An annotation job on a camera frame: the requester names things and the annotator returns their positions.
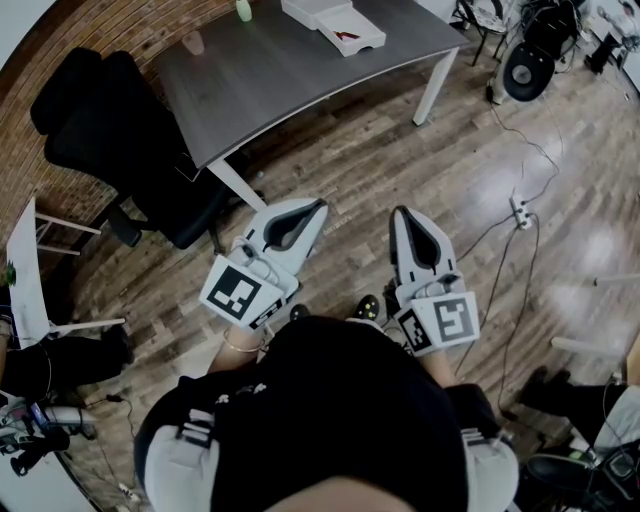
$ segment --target brick wall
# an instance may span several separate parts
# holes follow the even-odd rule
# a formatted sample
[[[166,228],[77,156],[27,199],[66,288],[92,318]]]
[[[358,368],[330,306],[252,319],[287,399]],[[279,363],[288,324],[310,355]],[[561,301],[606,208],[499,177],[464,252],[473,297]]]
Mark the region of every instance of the brick wall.
[[[0,247],[33,195],[38,210],[90,223],[115,191],[85,174],[50,165],[29,108],[67,53],[84,46],[125,50],[154,88],[152,59],[233,8],[230,0],[58,0],[0,71]]]

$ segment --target black office chair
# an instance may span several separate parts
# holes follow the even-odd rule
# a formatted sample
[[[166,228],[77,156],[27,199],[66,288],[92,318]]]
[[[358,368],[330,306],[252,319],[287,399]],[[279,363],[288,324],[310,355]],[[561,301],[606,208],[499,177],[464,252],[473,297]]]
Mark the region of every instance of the black office chair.
[[[232,193],[210,171],[198,174],[173,114],[128,53],[102,60],[95,51],[72,50],[42,88],[31,118],[48,135],[49,162],[91,174],[121,197],[132,197],[146,222],[132,221],[119,207],[109,215],[127,245],[137,244],[141,229],[160,231],[180,249],[208,230],[215,233]],[[239,153],[227,162],[239,173],[246,169]],[[214,243],[220,250],[215,237]]]
[[[476,62],[478,62],[478,57],[484,48],[484,43],[487,41],[487,36],[489,34],[502,36],[500,43],[493,54],[494,57],[498,55],[498,50],[500,50],[500,47],[507,36],[507,25],[504,22],[504,9],[502,7],[502,3],[500,0],[491,0],[491,3],[493,4],[495,13],[491,13],[482,7],[474,5],[473,0],[458,0],[456,10],[453,13],[455,17],[461,19],[464,23],[473,25],[480,34],[480,37],[482,37],[480,46],[473,58],[473,63],[471,64],[472,67],[476,65]]]

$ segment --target black speaker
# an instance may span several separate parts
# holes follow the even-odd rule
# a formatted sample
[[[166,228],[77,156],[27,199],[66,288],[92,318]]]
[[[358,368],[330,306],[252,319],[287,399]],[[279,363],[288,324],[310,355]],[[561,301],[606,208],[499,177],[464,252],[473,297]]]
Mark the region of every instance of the black speaker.
[[[546,89],[555,72],[555,60],[549,54],[520,43],[504,70],[504,88],[515,100],[533,101]]]

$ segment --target gray table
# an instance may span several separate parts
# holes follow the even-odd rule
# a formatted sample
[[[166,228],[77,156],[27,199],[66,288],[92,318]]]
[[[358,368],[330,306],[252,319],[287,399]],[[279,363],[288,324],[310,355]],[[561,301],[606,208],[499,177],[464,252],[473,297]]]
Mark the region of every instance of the gray table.
[[[224,161],[230,153],[315,103],[392,69],[442,55],[414,122],[424,123],[467,40],[413,0],[353,0],[387,34],[386,45],[343,57],[319,31],[282,12],[280,0],[253,5],[253,20],[235,12],[200,29],[204,53],[177,44],[155,66],[199,169],[208,167],[253,208],[260,197]]]

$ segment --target white table leg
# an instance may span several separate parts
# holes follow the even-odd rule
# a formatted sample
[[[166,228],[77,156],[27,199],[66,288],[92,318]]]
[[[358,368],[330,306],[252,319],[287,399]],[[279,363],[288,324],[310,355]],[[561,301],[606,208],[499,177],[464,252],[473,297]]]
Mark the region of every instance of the white table leg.
[[[70,249],[60,249],[59,247],[51,247],[49,245],[38,244],[38,249],[42,251],[57,252],[60,254],[70,254],[71,256],[80,256],[80,253],[78,251],[72,251]]]
[[[602,357],[604,359],[613,359],[614,361],[622,361],[626,357],[625,352],[621,350],[601,347],[588,341],[576,341],[568,338],[555,337],[551,340],[551,346],[574,354]]]
[[[634,281],[640,281],[640,274],[627,274],[627,275],[610,276],[610,277],[596,277],[593,284],[595,286],[598,286],[601,284],[633,283]]]
[[[256,211],[267,207],[267,204],[258,194],[233,170],[224,159],[217,160],[208,165],[209,170],[215,174],[222,183],[233,190],[238,197]]]
[[[87,233],[93,233],[94,235],[99,235],[102,233],[102,231],[100,231],[99,229],[88,228],[87,226],[82,226],[81,224],[76,224],[74,222],[69,222],[67,220],[57,219],[56,217],[43,215],[38,212],[36,212],[36,219],[46,220],[47,222],[53,222],[54,224],[60,224],[61,226],[77,229],[78,231],[86,231]]]
[[[449,74],[449,70],[453,65],[453,61],[456,59],[457,54],[458,48],[450,50],[442,59],[440,59],[440,62],[438,62],[436,67],[433,69],[433,73],[431,73],[431,78],[427,84],[427,90],[424,91],[424,95],[422,96],[416,115],[413,118],[413,122],[418,126],[424,124],[427,120],[431,107],[433,107],[433,103],[438,97],[438,93]]]
[[[94,329],[96,327],[109,327],[111,325],[121,325],[125,322],[124,318],[115,318],[113,320],[96,320],[95,322],[85,322],[82,324],[54,325],[49,332],[59,332],[66,334],[71,331],[80,329]]]

